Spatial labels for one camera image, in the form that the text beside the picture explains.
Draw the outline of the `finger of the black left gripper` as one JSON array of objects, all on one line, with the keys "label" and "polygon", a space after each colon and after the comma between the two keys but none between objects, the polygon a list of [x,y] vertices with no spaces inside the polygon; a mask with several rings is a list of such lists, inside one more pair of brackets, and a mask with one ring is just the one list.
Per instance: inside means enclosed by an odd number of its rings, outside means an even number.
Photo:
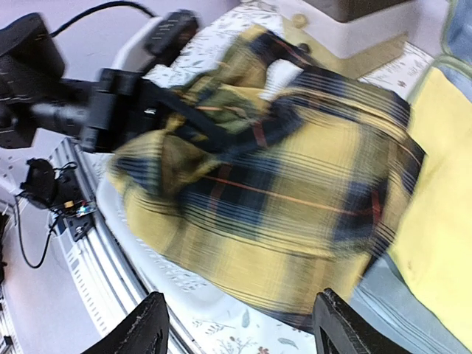
[{"label": "finger of the black left gripper", "polygon": [[142,71],[150,71],[156,65],[170,66],[196,35],[198,28],[198,18],[193,11],[169,13],[145,37],[144,49],[150,59]]},{"label": "finger of the black left gripper", "polygon": [[174,117],[177,126],[173,133],[209,153],[220,153],[232,139],[202,110],[185,103],[177,93],[142,79],[140,88],[140,132],[163,130]]}]

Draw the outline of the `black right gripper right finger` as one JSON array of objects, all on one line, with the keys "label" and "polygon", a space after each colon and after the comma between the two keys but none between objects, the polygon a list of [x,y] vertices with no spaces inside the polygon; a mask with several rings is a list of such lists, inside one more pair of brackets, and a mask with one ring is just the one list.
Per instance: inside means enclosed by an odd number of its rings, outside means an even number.
[{"label": "black right gripper right finger", "polygon": [[408,352],[368,324],[330,288],[316,295],[313,305],[313,333],[318,353]]}]

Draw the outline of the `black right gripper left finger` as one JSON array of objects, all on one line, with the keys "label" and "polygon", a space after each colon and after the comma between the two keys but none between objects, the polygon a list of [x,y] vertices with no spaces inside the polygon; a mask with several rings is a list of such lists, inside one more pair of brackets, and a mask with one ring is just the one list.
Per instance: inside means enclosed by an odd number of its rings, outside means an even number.
[{"label": "black right gripper left finger", "polygon": [[83,354],[166,354],[169,332],[164,294],[154,291]]}]

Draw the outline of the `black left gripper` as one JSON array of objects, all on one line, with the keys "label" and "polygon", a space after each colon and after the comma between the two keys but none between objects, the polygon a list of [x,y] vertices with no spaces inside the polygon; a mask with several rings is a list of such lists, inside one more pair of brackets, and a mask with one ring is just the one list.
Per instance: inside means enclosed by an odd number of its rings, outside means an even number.
[{"label": "black left gripper", "polygon": [[157,128],[159,103],[139,74],[103,69],[97,82],[63,78],[65,63],[39,13],[1,29],[1,147],[28,148],[39,128],[109,153]]}]

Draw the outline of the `white plastic mesh basket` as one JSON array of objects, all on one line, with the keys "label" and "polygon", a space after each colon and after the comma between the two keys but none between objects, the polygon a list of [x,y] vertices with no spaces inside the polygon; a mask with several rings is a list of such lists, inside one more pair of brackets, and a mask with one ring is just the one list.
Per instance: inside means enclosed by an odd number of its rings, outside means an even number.
[{"label": "white plastic mesh basket", "polygon": [[180,318],[234,319],[253,310],[264,319],[280,322],[281,315],[235,299],[188,265],[188,242],[182,235],[185,222],[177,215],[157,214],[150,221],[132,221],[125,211],[125,197],[103,176],[97,186],[97,202],[106,225],[124,248],[143,280],[161,291]]}]

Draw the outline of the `green hard-shell suitcase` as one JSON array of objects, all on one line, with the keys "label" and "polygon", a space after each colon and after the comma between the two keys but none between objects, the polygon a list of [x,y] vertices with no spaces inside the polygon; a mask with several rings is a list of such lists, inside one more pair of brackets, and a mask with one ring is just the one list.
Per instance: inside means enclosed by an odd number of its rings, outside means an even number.
[{"label": "green hard-shell suitcase", "polygon": [[442,54],[409,95],[426,152],[395,242],[351,306],[411,353],[471,351],[471,3],[453,1]]}]

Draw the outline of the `yellow plaid garment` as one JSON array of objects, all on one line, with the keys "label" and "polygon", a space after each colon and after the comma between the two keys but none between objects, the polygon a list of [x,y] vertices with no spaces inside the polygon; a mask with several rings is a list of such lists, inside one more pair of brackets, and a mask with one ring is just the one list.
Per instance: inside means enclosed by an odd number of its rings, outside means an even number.
[{"label": "yellow plaid garment", "polygon": [[172,91],[232,141],[206,152],[173,133],[174,117],[132,139],[107,169],[125,211],[134,222],[179,216],[188,265],[311,332],[318,292],[348,299],[395,239],[425,156],[409,104],[311,64],[259,25]]}]

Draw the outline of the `plain yellow garment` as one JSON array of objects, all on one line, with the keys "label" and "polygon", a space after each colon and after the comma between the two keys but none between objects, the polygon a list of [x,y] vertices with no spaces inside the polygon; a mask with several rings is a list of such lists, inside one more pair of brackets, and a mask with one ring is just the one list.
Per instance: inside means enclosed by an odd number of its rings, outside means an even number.
[{"label": "plain yellow garment", "polygon": [[471,101],[436,68],[412,102],[426,152],[389,253],[409,290],[471,348]]}]

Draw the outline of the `drawer cabinet with dark top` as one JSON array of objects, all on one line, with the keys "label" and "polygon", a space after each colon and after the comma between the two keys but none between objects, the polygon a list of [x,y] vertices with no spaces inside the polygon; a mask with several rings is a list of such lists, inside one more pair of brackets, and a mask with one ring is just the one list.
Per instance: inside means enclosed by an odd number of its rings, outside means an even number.
[{"label": "drawer cabinet with dark top", "polygon": [[354,79],[399,58],[420,20],[418,1],[278,1],[277,9],[289,43]]}]

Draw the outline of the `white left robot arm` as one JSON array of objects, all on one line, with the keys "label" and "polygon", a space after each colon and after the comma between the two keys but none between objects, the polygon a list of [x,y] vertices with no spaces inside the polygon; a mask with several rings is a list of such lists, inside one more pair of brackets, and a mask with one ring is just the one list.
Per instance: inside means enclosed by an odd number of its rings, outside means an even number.
[{"label": "white left robot arm", "polygon": [[211,135],[216,127],[166,88],[148,80],[235,1],[163,1],[162,10],[113,18],[109,1],[55,31],[40,13],[1,30],[1,148],[32,147],[38,130],[67,136],[89,153],[110,153],[163,126],[172,113]]}]

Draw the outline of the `aluminium front rail frame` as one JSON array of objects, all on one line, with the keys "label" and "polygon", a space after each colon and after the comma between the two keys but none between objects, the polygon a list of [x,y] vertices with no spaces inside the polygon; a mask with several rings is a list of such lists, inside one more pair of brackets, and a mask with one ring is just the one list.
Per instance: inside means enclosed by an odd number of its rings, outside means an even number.
[{"label": "aluminium front rail frame", "polygon": [[105,197],[104,210],[63,221],[60,236],[74,283],[99,334],[109,334],[150,292],[159,291],[170,317],[169,353],[203,353],[203,338],[190,311],[209,285],[129,232],[119,196],[101,176],[107,156],[88,156],[64,139],[49,160],[56,167],[77,163],[72,175],[78,191],[90,200]]}]

